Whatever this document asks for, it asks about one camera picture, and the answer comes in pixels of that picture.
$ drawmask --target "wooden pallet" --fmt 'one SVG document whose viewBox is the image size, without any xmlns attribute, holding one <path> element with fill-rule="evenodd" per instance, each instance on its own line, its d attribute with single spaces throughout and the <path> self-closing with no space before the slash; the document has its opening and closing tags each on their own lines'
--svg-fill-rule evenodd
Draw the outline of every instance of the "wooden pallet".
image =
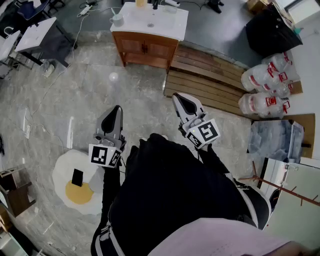
<svg viewBox="0 0 320 256">
<path fill-rule="evenodd" d="M 244 117 L 238 101 L 244 92 L 201 77 L 170 70 L 166 79 L 164 95 L 186 93 L 194 96 L 205 106 Z"/>
<path fill-rule="evenodd" d="M 243 68 L 202 51 L 179 46 L 170 69 L 247 92 L 241 83 Z"/>
</svg>

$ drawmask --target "wooden stand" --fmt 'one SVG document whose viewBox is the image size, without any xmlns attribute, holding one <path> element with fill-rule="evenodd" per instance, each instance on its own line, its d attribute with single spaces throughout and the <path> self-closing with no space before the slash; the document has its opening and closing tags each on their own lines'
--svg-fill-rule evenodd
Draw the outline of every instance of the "wooden stand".
<svg viewBox="0 0 320 256">
<path fill-rule="evenodd" d="M 265 180 L 265 179 L 260 178 L 260 177 L 257 176 L 256 165 L 255 165 L 255 162 L 254 162 L 254 161 L 252 161 L 252 166 L 253 166 L 253 176 L 252 176 L 252 177 L 249 177 L 249 178 L 239 178 L 239 179 L 238 179 L 239 181 L 244 181 L 244 180 L 253 180 L 253 181 L 255 181 L 255 180 L 258 180 L 258 181 L 267 183 L 267 184 L 269 184 L 270 186 L 273 186 L 273 187 L 275 187 L 275 188 L 277 188 L 277 189 L 279 189 L 279 190 L 281 190 L 281 191 L 287 192 L 287 193 L 289 193 L 290 195 L 293 195 L 293 196 L 295 196 L 295 197 L 297 197 L 297 198 L 300 198 L 300 199 L 301 199 L 300 206 L 302 206 L 302 203 L 303 203 L 304 200 L 307 201 L 307 202 L 309 202 L 309 203 L 311 203 L 311 204 L 314 204 L 314 205 L 316 205 L 316 206 L 320 206 L 320 202 L 315 201 L 316 198 L 318 197 L 318 195 L 316 195 L 313 199 L 310 199 L 310 198 L 308 198 L 308 197 L 305 197 L 305 196 L 303 196 L 303 195 L 300 195 L 300 194 L 295 193 L 294 190 L 297 188 L 297 186 L 295 186 L 293 189 L 289 190 L 289 189 L 286 189 L 286 188 L 284 188 L 284 187 L 281 187 L 281 186 L 278 186 L 278 185 L 276 185 L 276 184 L 273 184 L 273 183 L 271 183 L 270 181 L 267 181 L 267 180 Z"/>
<path fill-rule="evenodd" d="M 169 70 L 179 41 L 163 36 L 112 32 L 123 66 L 126 63 L 149 65 Z"/>
<path fill-rule="evenodd" d="M 36 200 L 29 202 L 28 187 L 31 184 L 31 182 L 28 182 L 23 186 L 17 187 L 12 173 L 0 177 L 1 201 L 3 206 L 14 217 L 17 217 L 36 202 Z"/>
</svg>

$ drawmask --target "red label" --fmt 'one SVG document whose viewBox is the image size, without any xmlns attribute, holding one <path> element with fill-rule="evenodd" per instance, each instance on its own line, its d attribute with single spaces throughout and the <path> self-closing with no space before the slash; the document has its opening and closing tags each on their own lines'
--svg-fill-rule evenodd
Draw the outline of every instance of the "red label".
<svg viewBox="0 0 320 256">
<path fill-rule="evenodd" d="M 253 95 L 251 95 L 249 98 L 249 107 L 250 107 L 251 111 L 256 112 Z"/>
<path fill-rule="evenodd" d="M 270 90 L 270 87 L 265 83 L 263 86 L 263 89 L 265 89 L 266 91 L 269 91 Z"/>
<path fill-rule="evenodd" d="M 266 105 L 268 107 L 270 107 L 271 105 L 276 105 L 277 104 L 277 100 L 276 100 L 276 96 L 270 97 L 270 98 L 265 98 L 266 101 Z"/>
<path fill-rule="evenodd" d="M 273 62 L 269 63 L 267 71 L 268 71 L 269 75 L 273 78 L 274 77 L 273 72 L 277 72 L 277 69 L 276 69 Z"/>
<path fill-rule="evenodd" d="M 292 61 L 289 59 L 286 51 L 283 53 L 283 56 L 284 56 L 284 60 L 288 62 L 290 65 L 292 65 Z"/>
<path fill-rule="evenodd" d="M 283 111 L 288 114 L 287 109 L 290 108 L 290 102 L 287 100 L 286 102 L 283 103 Z"/>
<path fill-rule="evenodd" d="M 271 61 L 271 62 L 269 63 L 269 65 L 270 65 L 270 67 L 271 67 L 274 71 L 277 71 L 277 72 L 278 72 L 278 70 L 276 69 L 276 66 L 275 66 L 275 64 L 273 63 L 273 61 Z"/>
<path fill-rule="evenodd" d="M 260 86 L 260 84 L 256 81 L 255 77 L 253 75 L 250 75 L 249 80 L 251 83 L 255 86 Z"/>
<path fill-rule="evenodd" d="M 280 81 L 283 82 L 288 79 L 286 72 L 282 72 L 279 74 Z"/>
</svg>

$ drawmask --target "shoe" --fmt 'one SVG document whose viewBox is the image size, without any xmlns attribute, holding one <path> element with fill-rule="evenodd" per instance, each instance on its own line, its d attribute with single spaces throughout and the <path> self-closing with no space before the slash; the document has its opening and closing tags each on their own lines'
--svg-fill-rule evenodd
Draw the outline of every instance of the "shoe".
<svg viewBox="0 0 320 256">
<path fill-rule="evenodd" d="M 208 2 L 207 5 L 208 5 L 209 7 L 211 7 L 211 9 L 214 10 L 216 13 L 218 13 L 218 14 L 221 13 L 221 10 L 220 10 L 220 8 L 219 8 L 219 5 L 213 4 L 213 3 L 211 3 L 211 1 Z"/>
</svg>

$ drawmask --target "wooden slat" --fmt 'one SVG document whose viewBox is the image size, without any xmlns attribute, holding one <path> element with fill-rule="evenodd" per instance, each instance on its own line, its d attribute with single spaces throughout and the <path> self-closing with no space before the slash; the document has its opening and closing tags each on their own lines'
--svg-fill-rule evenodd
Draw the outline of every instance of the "wooden slat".
<svg viewBox="0 0 320 256">
<path fill-rule="evenodd" d="M 168 82 L 168 81 L 165 83 L 165 88 L 172 89 L 172 90 L 179 91 L 179 92 L 184 92 L 184 93 L 190 94 L 190 95 L 201 96 L 201 97 L 204 97 L 207 99 L 211 99 L 211 100 L 214 100 L 217 102 L 221 102 L 221 103 L 228 104 L 230 106 L 239 108 L 237 101 L 234 101 L 234 100 L 231 100 L 231 99 L 228 99 L 225 97 L 221 97 L 216 94 L 209 93 L 209 92 L 205 92 L 203 90 L 199 90 L 196 88 L 191 88 L 191 87 L 187 87 L 187 86 L 184 86 L 181 84 L 172 83 L 172 82 Z"/>
<path fill-rule="evenodd" d="M 185 46 L 182 46 L 182 45 L 179 46 L 178 50 L 181 50 L 181 51 L 184 51 L 184 52 L 187 52 L 187 53 L 191 53 L 191 54 L 199 55 L 199 56 L 203 57 L 204 59 L 212 59 L 212 60 L 214 60 L 214 61 L 216 61 L 216 62 L 218 62 L 218 63 L 220 63 L 220 64 L 222 64 L 222 65 L 224 65 L 226 67 L 229 67 L 231 69 L 240 71 L 242 73 L 246 71 L 242 67 L 239 67 L 239 66 L 237 66 L 235 64 L 232 64 L 232 63 L 230 63 L 230 62 L 228 62 L 228 61 L 226 61 L 224 59 L 221 59 L 219 57 L 215 57 L 213 55 L 210 55 L 210 54 L 205 53 L 205 52 L 200 51 L 200 50 L 195 50 L 195 49 L 192 49 L 192 48 L 189 48 L 189 47 L 185 47 Z"/>
<path fill-rule="evenodd" d="M 194 76 L 194 75 L 191 75 L 191 74 L 186 74 L 186 73 L 183 73 L 183 72 L 170 70 L 169 71 L 169 75 L 173 76 L 173 77 L 177 77 L 177 78 L 190 80 L 190 81 L 193 81 L 193 82 L 196 82 L 196 83 L 199 83 L 199 84 L 203 84 L 203 85 L 206 85 L 206 86 L 210 86 L 210 87 L 219 89 L 221 91 L 225 91 L 227 93 L 230 93 L 230 94 L 233 94 L 233 95 L 236 95 L 236 96 L 239 96 L 239 97 L 242 97 L 242 95 L 245 94 L 245 92 L 239 91 L 237 89 L 233 89 L 230 86 L 225 86 L 225 85 L 222 85 L 220 83 L 216 83 L 216 82 L 213 82 L 213 81 L 210 81 L 210 80 L 198 77 L 198 76 Z"/>
<path fill-rule="evenodd" d="M 232 80 L 232 79 L 225 77 L 223 75 L 210 72 L 208 70 L 205 70 L 205 69 L 197 67 L 197 66 L 192 66 L 192 65 L 177 62 L 174 60 L 174 61 L 172 61 L 170 68 L 177 69 L 178 71 L 189 72 L 193 75 L 202 76 L 202 77 L 211 79 L 216 83 L 226 85 L 226 86 L 233 86 L 234 88 L 238 88 L 242 91 L 247 92 L 247 90 L 244 88 L 244 86 L 240 82 Z"/>
<path fill-rule="evenodd" d="M 195 66 L 195 67 L 198 67 L 198 68 L 202 68 L 202 69 L 211 71 L 213 73 L 222 75 L 224 77 L 230 78 L 232 80 L 235 80 L 235 81 L 241 83 L 241 77 L 239 77 L 237 75 L 234 75 L 234 74 L 231 74 L 230 72 L 227 72 L 227 71 L 225 71 L 225 70 L 223 70 L 221 68 L 217 68 L 217 67 L 211 66 L 209 64 L 203 63 L 201 61 L 197 61 L 197 60 L 194 60 L 194 59 L 191 59 L 191 58 L 187 58 L 187 57 L 182 57 L 182 56 L 179 56 L 177 54 L 174 56 L 173 60 L 176 61 L 176 62 L 189 64 L 189 65 L 192 65 L 192 66 Z"/>
<path fill-rule="evenodd" d="M 124 61 L 130 63 L 137 63 L 142 65 L 149 65 L 157 68 L 167 69 L 169 62 L 165 58 L 157 58 L 147 54 L 138 54 L 127 52 L 124 55 Z"/>
<path fill-rule="evenodd" d="M 183 93 L 183 91 L 179 91 L 179 90 L 173 90 L 173 89 L 169 89 L 169 88 L 165 88 L 164 90 L 164 95 L 172 97 L 172 94 L 174 93 Z M 199 101 L 201 101 L 201 103 L 203 105 L 209 106 L 209 107 L 213 107 L 216 108 L 218 110 L 222 110 L 222 111 L 226 111 L 232 114 L 236 114 L 238 116 L 244 116 L 244 114 L 241 112 L 241 110 L 238 107 L 235 106 L 231 106 L 222 102 L 218 102 L 216 100 L 212 100 L 209 98 L 205 98 L 205 97 L 201 97 L 201 96 L 197 96 L 197 95 L 192 95 L 195 98 L 197 98 Z"/>
<path fill-rule="evenodd" d="M 227 72 L 230 72 L 231 74 L 234 74 L 234 75 L 236 75 L 238 77 L 241 77 L 242 74 L 243 74 L 242 71 L 239 71 L 239 70 L 237 70 L 235 68 L 232 68 L 232 67 L 229 67 L 227 65 L 224 65 L 224 64 L 221 64 L 221 63 L 217 62 L 211 56 L 202 57 L 199 54 L 183 51 L 179 47 L 178 47 L 178 49 L 176 51 L 176 55 L 182 56 L 182 57 L 186 57 L 186 58 L 198 61 L 198 62 L 202 62 L 202 63 L 208 64 L 210 66 L 214 66 L 214 67 L 219 68 L 219 69 L 223 69 L 223 70 L 225 70 Z"/>
<path fill-rule="evenodd" d="M 235 102 L 238 102 L 239 99 L 240 99 L 240 96 L 228 93 L 228 92 L 223 91 L 223 90 L 219 90 L 219 89 L 213 88 L 211 86 L 208 86 L 208 85 L 205 85 L 205 84 L 202 84 L 202 83 L 186 80 L 186 79 L 183 79 L 183 78 L 180 78 L 180 77 L 175 77 L 175 76 L 168 75 L 166 77 L 166 81 L 170 82 L 170 83 L 182 85 L 182 86 L 187 86 L 187 87 L 190 87 L 190 88 L 195 88 L 195 89 L 198 89 L 198 90 L 201 90 L 203 92 L 210 93 L 210 94 L 215 94 L 217 96 L 224 97 L 224 98 L 227 98 L 227 99 L 235 101 Z"/>
<path fill-rule="evenodd" d="M 285 115 L 283 119 L 296 121 L 298 124 L 303 126 L 304 128 L 303 143 L 310 144 L 311 147 L 303 147 L 302 156 L 305 158 L 312 158 L 313 152 L 314 152 L 315 134 L 316 134 L 316 115 L 313 113 Z"/>
</svg>

